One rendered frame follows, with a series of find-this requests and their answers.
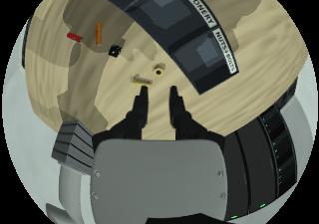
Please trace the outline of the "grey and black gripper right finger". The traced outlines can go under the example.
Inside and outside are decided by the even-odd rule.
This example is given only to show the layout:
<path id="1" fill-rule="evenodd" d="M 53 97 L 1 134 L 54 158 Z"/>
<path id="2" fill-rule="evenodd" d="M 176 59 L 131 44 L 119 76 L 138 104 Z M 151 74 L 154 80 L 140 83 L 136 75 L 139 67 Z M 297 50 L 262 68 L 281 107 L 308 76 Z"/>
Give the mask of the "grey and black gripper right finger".
<path id="1" fill-rule="evenodd" d="M 225 137 L 216 132 L 208 131 L 192 119 L 191 113 L 185 110 L 183 98 L 178 95 L 176 86 L 170 87 L 168 106 L 170 125 L 175 129 L 175 140 L 200 138 L 213 140 L 218 143 L 223 154 Z"/>

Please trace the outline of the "red battery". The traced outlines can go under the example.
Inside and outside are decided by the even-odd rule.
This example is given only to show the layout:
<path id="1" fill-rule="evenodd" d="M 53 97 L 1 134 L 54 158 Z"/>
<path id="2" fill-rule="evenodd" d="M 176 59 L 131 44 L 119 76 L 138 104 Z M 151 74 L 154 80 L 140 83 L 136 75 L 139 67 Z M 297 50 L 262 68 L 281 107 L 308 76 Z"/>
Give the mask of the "red battery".
<path id="1" fill-rule="evenodd" d="M 81 42 L 82 41 L 82 37 L 78 36 L 78 35 L 75 35 L 75 34 L 72 34 L 72 33 L 67 33 L 66 37 L 70 38 L 70 39 L 73 39 L 77 42 Z"/>

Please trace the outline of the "yellow hex nut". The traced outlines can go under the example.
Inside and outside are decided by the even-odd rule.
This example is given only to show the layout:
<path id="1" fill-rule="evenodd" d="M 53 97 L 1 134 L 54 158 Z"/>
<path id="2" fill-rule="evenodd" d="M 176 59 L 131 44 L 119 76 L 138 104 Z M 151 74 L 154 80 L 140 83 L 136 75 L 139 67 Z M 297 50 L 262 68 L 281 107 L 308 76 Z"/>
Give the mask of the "yellow hex nut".
<path id="1" fill-rule="evenodd" d="M 157 77 L 160 77 L 163 75 L 163 68 L 160 66 L 157 66 L 154 68 L 154 75 Z"/>

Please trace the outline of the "orange battery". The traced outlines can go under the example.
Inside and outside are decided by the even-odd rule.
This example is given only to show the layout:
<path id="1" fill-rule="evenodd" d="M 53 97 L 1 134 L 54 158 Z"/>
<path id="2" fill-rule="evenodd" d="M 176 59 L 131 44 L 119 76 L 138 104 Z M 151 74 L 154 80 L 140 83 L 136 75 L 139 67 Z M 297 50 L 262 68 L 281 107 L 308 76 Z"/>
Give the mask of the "orange battery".
<path id="1" fill-rule="evenodd" d="M 102 23 L 96 24 L 96 46 L 102 45 Z"/>

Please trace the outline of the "dark grey bin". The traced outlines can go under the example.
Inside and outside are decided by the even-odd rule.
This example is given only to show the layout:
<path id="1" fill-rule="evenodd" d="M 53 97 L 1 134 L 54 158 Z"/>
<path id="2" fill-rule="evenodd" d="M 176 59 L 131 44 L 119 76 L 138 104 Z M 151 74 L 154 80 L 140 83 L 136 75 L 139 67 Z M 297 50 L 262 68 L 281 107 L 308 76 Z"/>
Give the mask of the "dark grey bin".
<path id="1" fill-rule="evenodd" d="M 229 41 L 204 0 L 108 1 L 165 50 L 199 95 L 239 73 Z"/>

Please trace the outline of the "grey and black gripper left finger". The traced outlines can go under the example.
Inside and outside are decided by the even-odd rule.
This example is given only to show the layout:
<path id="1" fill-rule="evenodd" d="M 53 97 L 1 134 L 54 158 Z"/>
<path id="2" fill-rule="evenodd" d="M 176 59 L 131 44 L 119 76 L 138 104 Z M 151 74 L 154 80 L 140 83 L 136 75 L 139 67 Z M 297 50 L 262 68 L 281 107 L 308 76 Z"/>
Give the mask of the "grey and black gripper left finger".
<path id="1" fill-rule="evenodd" d="M 142 86 L 139 96 L 135 96 L 133 109 L 126 118 L 111 127 L 92 136 L 94 154 L 100 142 L 110 138 L 142 139 L 142 129 L 148 122 L 149 93 L 148 87 Z M 139 135 L 140 134 L 140 135 Z"/>

